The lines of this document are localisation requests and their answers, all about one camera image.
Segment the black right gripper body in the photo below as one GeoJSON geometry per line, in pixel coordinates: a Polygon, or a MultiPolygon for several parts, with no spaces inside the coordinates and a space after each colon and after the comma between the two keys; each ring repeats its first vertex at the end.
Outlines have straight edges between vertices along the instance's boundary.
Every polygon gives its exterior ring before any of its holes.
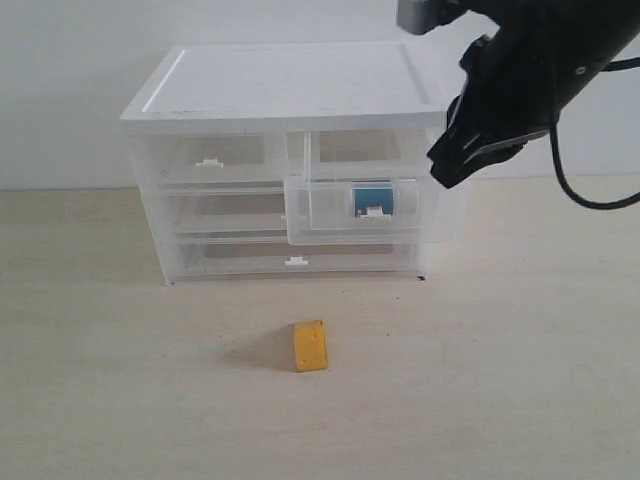
{"type": "Polygon", "coordinates": [[[558,34],[476,41],[467,84],[444,134],[446,150],[502,150],[548,134],[556,107],[558,34]]]}

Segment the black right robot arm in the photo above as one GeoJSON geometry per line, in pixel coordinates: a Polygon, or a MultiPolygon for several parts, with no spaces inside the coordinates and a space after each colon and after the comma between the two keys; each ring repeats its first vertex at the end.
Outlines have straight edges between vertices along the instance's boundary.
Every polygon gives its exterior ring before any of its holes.
{"type": "Polygon", "coordinates": [[[430,173],[453,188],[546,136],[560,111],[639,33],[636,1],[506,1],[498,30],[472,42],[430,173]]]}

